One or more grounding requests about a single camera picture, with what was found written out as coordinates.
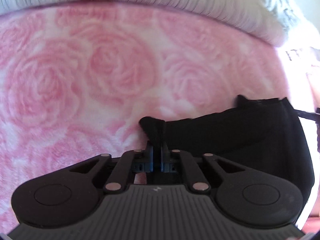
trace round joint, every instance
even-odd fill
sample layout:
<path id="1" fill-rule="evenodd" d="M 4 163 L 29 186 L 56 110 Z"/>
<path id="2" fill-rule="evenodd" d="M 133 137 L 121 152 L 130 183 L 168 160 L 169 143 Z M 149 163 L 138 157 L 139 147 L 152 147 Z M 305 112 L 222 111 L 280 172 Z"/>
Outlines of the round joint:
<path id="1" fill-rule="evenodd" d="M 121 189 L 121 184 L 117 183 L 117 182 L 110 182 L 108 184 L 106 184 L 106 189 L 110 190 L 110 191 L 116 191 Z"/>
<path id="2" fill-rule="evenodd" d="M 203 191 L 203 190 L 207 190 L 209 188 L 209 185 L 204 182 L 196 182 L 195 184 L 193 184 L 192 187 L 195 190 Z"/>

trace black cloth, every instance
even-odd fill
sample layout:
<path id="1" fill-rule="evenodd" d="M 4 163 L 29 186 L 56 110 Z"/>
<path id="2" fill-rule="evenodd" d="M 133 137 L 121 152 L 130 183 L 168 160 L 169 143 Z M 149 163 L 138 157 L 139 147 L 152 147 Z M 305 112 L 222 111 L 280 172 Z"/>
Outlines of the black cloth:
<path id="1" fill-rule="evenodd" d="M 294 183 L 306 204 L 314 173 L 306 138 L 287 98 L 236 99 L 236 107 L 195 119 L 165 122 L 144 117 L 140 125 L 154 147 L 166 142 L 194 157 L 213 153 Z"/>

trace ribbed gray panel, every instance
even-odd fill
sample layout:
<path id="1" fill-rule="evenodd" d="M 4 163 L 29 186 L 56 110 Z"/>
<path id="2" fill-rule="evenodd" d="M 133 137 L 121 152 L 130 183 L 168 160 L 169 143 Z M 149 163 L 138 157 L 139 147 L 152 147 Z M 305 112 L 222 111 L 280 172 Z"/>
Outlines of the ribbed gray panel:
<path id="1" fill-rule="evenodd" d="M 108 195 L 87 219 L 65 228 L 20 225 L 13 240 L 285 240 L 301 237 L 294 225 L 261 230 L 238 225 L 221 215 L 208 196 L 183 185 L 131 185 Z"/>

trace rose pattern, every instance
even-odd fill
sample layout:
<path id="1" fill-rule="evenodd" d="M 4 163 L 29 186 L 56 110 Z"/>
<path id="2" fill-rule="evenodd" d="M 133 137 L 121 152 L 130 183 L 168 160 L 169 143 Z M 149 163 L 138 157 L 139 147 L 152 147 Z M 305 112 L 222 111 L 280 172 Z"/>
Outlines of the rose pattern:
<path id="1" fill-rule="evenodd" d="M 282 65 L 291 68 L 274 48 L 193 14 L 84 2 L 0 23 L 4 233 L 17 225 L 10 198 L 18 185 L 100 153 L 144 148 L 138 121 L 146 115 L 193 118 L 231 108 L 239 93 L 289 94 Z"/>

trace bed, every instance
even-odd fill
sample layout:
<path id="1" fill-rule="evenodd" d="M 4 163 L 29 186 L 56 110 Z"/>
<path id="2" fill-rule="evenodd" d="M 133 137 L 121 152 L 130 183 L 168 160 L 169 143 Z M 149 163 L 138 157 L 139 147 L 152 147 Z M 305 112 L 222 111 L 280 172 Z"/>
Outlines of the bed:
<path id="1" fill-rule="evenodd" d="M 144 116 L 222 112 L 238 94 L 314 111 L 294 54 L 319 33 L 291 0 L 0 0 L 0 14 L 0 232 L 18 223 L 18 185 L 143 148 Z M 316 125 L 301 123 L 316 182 L 299 228 L 320 175 Z"/>

